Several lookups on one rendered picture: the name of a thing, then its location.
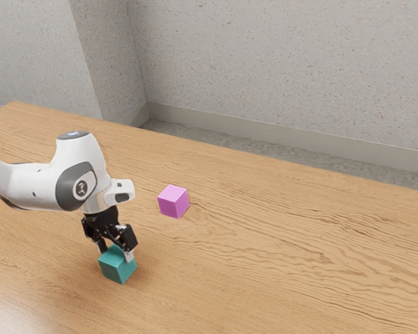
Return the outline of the teal block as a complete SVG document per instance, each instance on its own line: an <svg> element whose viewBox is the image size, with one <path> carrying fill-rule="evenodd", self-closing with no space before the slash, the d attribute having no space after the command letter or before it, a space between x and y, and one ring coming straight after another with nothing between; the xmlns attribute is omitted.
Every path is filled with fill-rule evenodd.
<svg viewBox="0 0 418 334"><path fill-rule="evenodd" d="M102 275L121 285L137 270L134 258L129 262L125 259L124 252L117 246L111 245L107 251L98 258Z"/></svg>

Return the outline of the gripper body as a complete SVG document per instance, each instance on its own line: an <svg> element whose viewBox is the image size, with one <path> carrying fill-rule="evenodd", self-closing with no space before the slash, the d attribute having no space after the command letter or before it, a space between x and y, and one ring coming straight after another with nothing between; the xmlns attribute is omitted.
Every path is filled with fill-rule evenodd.
<svg viewBox="0 0 418 334"><path fill-rule="evenodd" d="M118 225L118 208L114 205L102 212L85 214L81 222L84 232L94 232L100 228Z"/></svg>

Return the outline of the pink block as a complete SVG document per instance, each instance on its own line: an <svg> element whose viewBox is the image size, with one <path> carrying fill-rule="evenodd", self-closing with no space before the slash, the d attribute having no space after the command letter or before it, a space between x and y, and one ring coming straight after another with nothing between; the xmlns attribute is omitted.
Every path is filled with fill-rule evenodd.
<svg viewBox="0 0 418 334"><path fill-rule="evenodd" d="M189 195L186 188L167 185L157 196L160 213L172 218L180 218L189 208Z"/></svg>

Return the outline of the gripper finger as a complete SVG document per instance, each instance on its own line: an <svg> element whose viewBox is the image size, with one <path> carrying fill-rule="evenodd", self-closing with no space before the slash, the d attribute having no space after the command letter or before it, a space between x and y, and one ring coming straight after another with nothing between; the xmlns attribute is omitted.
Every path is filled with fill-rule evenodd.
<svg viewBox="0 0 418 334"><path fill-rule="evenodd" d="M134 259L133 251L138 245L132 226L130 224L110 225L107 233L110 240L123 251L125 261L131 262Z"/></svg>
<svg viewBox="0 0 418 334"><path fill-rule="evenodd" d="M100 253L105 253L107 251L107 244L98 230L94 228L84 228L84 234L87 238L91 239L94 244L97 245Z"/></svg>

